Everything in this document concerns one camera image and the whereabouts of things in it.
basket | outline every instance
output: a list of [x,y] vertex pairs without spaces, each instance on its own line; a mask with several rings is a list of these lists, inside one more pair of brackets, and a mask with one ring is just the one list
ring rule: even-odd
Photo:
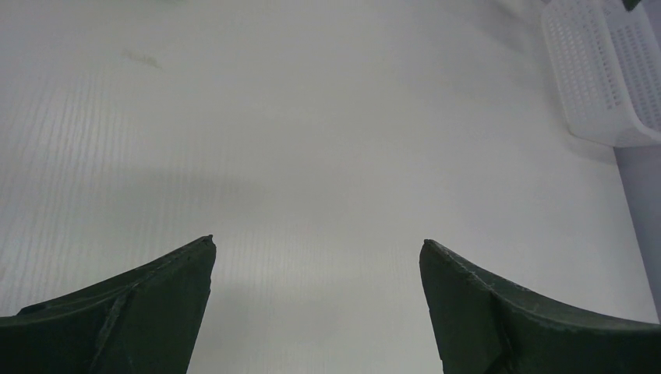
[[544,7],[544,38],[572,134],[618,147],[661,143],[661,49],[650,18],[661,21],[661,1],[632,12],[621,0]]

table surface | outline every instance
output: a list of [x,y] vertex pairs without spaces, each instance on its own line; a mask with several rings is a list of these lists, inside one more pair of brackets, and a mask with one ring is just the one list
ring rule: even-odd
[[434,238],[658,322],[530,0],[0,5],[0,314],[214,234],[189,372],[440,372]]

gray wall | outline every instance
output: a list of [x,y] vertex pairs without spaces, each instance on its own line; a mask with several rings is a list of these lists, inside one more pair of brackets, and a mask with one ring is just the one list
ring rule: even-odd
[[615,157],[661,318],[661,146],[616,148]]

white plastic basket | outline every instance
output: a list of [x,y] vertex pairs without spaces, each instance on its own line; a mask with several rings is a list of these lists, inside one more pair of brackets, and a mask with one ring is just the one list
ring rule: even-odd
[[551,0],[544,7],[544,37],[574,135],[610,146],[661,143],[661,49],[649,22],[661,16],[658,5],[627,12],[621,0]]

